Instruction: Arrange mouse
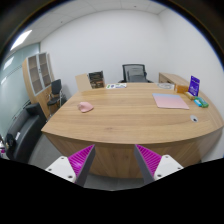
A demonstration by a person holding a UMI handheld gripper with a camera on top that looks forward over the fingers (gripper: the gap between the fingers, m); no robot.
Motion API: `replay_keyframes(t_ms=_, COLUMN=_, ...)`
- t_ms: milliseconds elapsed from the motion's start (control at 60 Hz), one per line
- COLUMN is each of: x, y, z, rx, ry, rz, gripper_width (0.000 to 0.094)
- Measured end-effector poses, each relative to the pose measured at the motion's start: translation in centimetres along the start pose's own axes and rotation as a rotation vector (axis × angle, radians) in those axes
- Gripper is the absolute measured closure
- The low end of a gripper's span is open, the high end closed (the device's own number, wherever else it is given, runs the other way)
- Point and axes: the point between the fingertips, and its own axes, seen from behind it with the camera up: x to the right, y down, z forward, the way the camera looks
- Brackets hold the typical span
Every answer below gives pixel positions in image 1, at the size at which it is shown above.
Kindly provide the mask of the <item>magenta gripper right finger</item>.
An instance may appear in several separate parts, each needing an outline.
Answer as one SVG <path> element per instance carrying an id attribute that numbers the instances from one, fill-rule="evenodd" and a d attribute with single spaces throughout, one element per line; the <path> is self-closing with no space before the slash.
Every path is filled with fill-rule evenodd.
<path id="1" fill-rule="evenodd" d="M 136 144 L 134 155 L 142 173 L 144 184 L 150 184 L 183 168 L 170 155 L 159 155 L 154 151 Z"/>

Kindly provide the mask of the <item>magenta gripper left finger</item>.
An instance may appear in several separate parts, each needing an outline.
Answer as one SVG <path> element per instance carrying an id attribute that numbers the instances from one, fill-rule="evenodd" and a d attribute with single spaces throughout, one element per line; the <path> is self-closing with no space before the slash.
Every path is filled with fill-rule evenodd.
<path id="1" fill-rule="evenodd" d="M 83 187 L 95 157 L 95 145 L 90 145 L 69 157 L 60 156 L 46 171 Z"/>

